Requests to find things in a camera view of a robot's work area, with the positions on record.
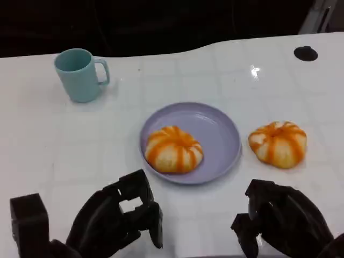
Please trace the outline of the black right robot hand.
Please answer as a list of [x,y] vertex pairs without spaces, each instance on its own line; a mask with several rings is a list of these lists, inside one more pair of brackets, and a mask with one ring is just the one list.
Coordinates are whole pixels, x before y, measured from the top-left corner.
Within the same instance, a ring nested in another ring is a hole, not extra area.
[[253,179],[247,213],[231,225],[246,257],[257,257],[257,236],[289,257],[317,257],[334,240],[320,210],[299,190]]

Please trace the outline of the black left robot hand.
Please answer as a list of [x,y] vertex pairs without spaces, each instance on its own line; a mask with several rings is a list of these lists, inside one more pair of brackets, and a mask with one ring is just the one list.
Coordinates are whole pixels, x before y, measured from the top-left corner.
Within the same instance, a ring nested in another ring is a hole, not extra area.
[[163,247],[163,213],[140,169],[96,191],[78,212],[66,240],[82,257],[111,257],[149,231]]

